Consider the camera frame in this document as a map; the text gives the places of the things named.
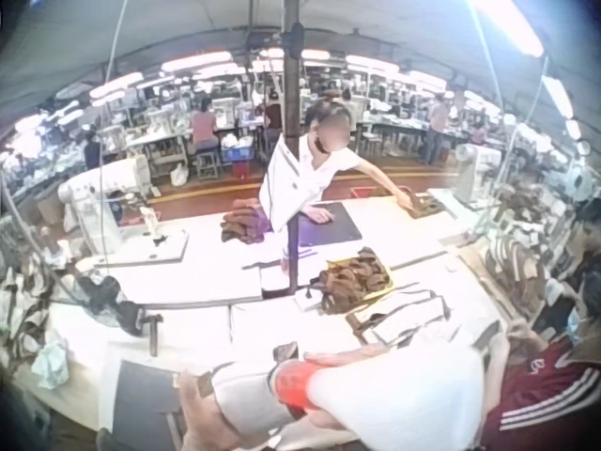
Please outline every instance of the face mask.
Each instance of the face mask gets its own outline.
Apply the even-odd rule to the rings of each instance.
[[[565,328],[567,336],[570,338],[570,341],[574,346],[580,343],[581,341],[580,335],[578,334],[578,326],[581,322],[582,321],[580,320],[578,311],[574,307],[572,309],[572,312],[570,313],[570,316],[567,318],[567,327]]]

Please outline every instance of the hand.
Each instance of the hand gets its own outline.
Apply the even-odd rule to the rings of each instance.
[[[488,350],[490,351],[491,357],[506,358],[509,355],[511,345],[509,344],[509,340],[507,339],[505,332],[501,331],[497,334],[494,334],[493,337],[490,338]]]
[[[215,396],[200,396],[195,376],[182,374],[177,385],[181,409],[188,426],[181,451],[225,451],[241,445],[241,437],[227,424]]]
[[[396,195],[396,203],[398,206],[405,211],[415,211],[411,198],[405,193],[399,193]]]
[[[302,212],[309,217],[311,221],[316,224],[326,224],[334,220],[334,215],[326,209],[320,209],[318,207],[305,207]]]

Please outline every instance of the red jacket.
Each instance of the red jacket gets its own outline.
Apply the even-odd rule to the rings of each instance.
[[[565,365],[567,339],[509,368],[501,404],[485,422],[486,451],[601,449],[601,367]]]

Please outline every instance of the yellow floor line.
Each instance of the yellow floor line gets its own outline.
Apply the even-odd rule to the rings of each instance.
[[[457,173],[445,173],[445,172],[399,172],[399,173],[391,173],[387,174],[388,177],[398,178],[398,177],[407,177],[407,178],[419,178],[419,177],[457,177]],[[349,174],[346,176],[337,176],[334,178],[334,181],[337,180],[357,180],[357,179],[369,179],[368,176],[364,174]],[[233,186],[216,186],[215,188],[205,188],[197,191],[189,191],[187,193],[179,193],[179,194],[168,194],[163,195],[161,197],[156,197],[154,199],[150,199],[148,201],[149,204],[161,204],[163,202],[170,202],[172,200],[180,200],[180,199],[188,199],[190,197],[198,197],[201,195],[210,195],[210,194],[225,194],[225,193],[234,193],[236,191],[246,191],[253,190],[259,188],[261,186],[260,183],[247,183],[244,185],[233,185]]]

